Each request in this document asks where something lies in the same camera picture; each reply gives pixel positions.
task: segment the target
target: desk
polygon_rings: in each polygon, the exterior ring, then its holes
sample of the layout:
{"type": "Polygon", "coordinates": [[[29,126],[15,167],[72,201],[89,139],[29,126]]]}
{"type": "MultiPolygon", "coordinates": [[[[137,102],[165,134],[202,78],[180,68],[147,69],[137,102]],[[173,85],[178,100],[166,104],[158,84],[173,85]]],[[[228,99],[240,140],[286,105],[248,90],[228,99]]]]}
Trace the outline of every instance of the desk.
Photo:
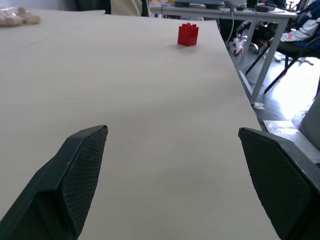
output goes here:
{"type": "Polygon", "coordinates": [[[216,24],[183,47],[178,20],[40,15],[0,28],[1,217],[66,137],[107,124],[80,240],[279,239],[237,136],[259,124],[216,24]]]}
{"type": "MultiPolygon", "coordinates": [[[[205,18],[213,18],[213,19],[232,19],[232,14],[228,8],[206,9],[204,6],[201,6],[201,5],[190,5],[190,7],[152,5],[150,6],[150,9],[153,14],[195,16],[195,17],[205,17],[205,18]]],[[[247,94],[252,104],[254,104],[254,102],[256,101],[260,93],[261,87],[264,83],[264,80],[267,75],[270,64],[272,62],[273,56],[275,55],[281,36],[285,31],[285,28],[287,26],[289,19],[296,18],[296,17],[297,17],[297,14],[292,12],[269,13],[269,12],[256,12],[248,9],[244,11],[237,11],[237,10],[234,11],[234,19],[251,21],[247,42],[242,50],[241,63],[237,66],[237,70],[239,72],[240,80],[242,81],[243,85],[246,87],[247,94]],[[275,32],[272,44],[269,48],[269,52],[264,61],[261,72],[259,74],[259,77],[257,79],[256,85],[254,89],[252,89],[252,87],[247,81],[245,74],[242,71],[242,66],[246,59],[257,22],[278,23],[278,27],[275,32]]]]}

